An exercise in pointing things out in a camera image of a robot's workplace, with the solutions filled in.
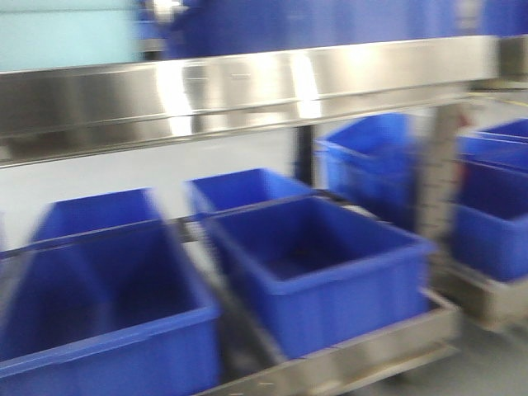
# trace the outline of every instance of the white wall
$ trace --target white wall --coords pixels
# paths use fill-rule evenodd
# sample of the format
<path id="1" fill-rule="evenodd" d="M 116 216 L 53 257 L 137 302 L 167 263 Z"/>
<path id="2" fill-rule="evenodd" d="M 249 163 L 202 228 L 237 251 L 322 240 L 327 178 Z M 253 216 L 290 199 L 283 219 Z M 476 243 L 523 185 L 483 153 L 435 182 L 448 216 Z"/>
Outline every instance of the white wall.
<path id="1" fill-rule="evenodd" d="M 8 248 L 23 246 L 56 200 L 151 186 L 166 216 L 187 215 L 182 182 L 251 167 L 293 172 L 292 130 L 212 139 L 0 169 L 0 212 Z"/>

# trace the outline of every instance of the metal rack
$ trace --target metal rack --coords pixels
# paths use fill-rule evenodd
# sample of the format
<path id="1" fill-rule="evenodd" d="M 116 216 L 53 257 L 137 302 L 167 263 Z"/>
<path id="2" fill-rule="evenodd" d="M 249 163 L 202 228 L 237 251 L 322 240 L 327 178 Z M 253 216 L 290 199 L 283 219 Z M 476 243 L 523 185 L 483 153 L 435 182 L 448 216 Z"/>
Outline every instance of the metal rack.
<path id="1" fill-rule="evenodd" d="M 0 73 L 0 167 L 298 126 L 297 173 L 310 182 L 311 125 L 434 106 L 418 202 L 420 232 L 441 240 L 458 103 L 498 75 L 497 39 L 487 36 Z M 448 356 L 458 310 L 426 293 L 420 317 L 204 394 L 341 394 Z"/>
<path id="2" fill-rule="evenodd" d="M 500 39 L 497 78 L 474 84 L 508 102 L 509 92 L 528 89 L 528 35 Z M 522 105 L 518 101 L 511 104 Z M 449 260 L 436 288 L 453 299 L 479 326 L 505 331 L 528 317 L 528 279 L 503 283 Z"/>

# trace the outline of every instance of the blue plastic bin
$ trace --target blue plastic bin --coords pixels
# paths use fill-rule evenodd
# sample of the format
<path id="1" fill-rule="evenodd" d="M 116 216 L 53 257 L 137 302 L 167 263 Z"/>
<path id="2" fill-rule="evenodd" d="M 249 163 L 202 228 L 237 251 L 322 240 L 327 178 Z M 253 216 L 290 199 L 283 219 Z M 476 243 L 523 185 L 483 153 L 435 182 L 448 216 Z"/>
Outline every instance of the blue plastic bin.
<path id="1" fill-rule="evenodd" d="M 52 204 L 31 243 L 51 246 L 74 242 L 79 234 L 111 232 L 149 222 L 161 222 L 147 188 L 63 200 Z"/>
<path id="2" fill-rule="evenodd" d="M 516 152 L 524 146 L 522 142 L 489 139 L 480 136 L 460 136 L 457 143 L 461 159 L 483 163 L 487 162 L 490 155 Z"/>
<path id="3" fill-rule="evenodd" d="M 511 151 L 501 151 L 498 153 L 490 153 L 477 157 L 481 162 L 493 165 L 496 167 L 517 170 L 519 172 L 528 172 L 528 145 L 523 144 L 522 147 Z"/>
<path id="4" fill-rule="evenodd" d="M 528 176 L 467 163 L 453 255 L 498 281 L 528 274 Z"/>
<path id="5" fill-rule="evenodd" d="M 4 228 L 3 228 L 3 212 L 0 211 L 0 254 L 2 254 L 2 251 L 6 248 L 5 245 L 5 234 L 4 234 Z"/>
<path id="6" fill-rule="evenodd" d="M 528 33 L 528 2 L 484 0 L 478 32 L 501 37 Z"/>
<path id="7" fill-rule="evenodd" d="M 0 394 L 187 396 L 217 385 L 219 310 L 159 224 L 27 253 Z"/>
<path id="8" fill-rule="evenodd" d="M 197 219 L 271 200 L 315 194 L 305 184 L 265 168 L 191 180 L 186 183 L 186 191 Z"/>
<path id="9" fill-rule="evenodd" d="M 453 0 L 336 0 L 339 45 L 456 35 Z"/>
<path id="10" fill-rule="evenodd" d="M 138 20 L 136 21 L 137 36 L 140 40 L 151 40 L 163 38 L 162 29 L 158 23 L 153 19 L 153 16 L 144 8 L 140 8 L 138 12 Z"/>
<path id="11" fill-rule="evenodd" d="M 168 58 L 455 35 L 454 0 L 201 0 L 168 33 Z"/>
<path id="12" fill-rule="evenodd" d="M 528 119 L 519 119 L 513 122 L 495 125 L 477 132 L 477 135 L 487 139 L 528 143 Z"/>
<path id="13" fill-rule="evenodd" d="M 417 144 L 402 114 L 367 117 L 318 140 L 327 187 L 381 219 L 414 228 Z"/>
<path id="14" fill-rule="evenodd" d="M 318 197 L 206 220 L 233 289 L 290 358 L 423 313 L 431 244 Z"/>

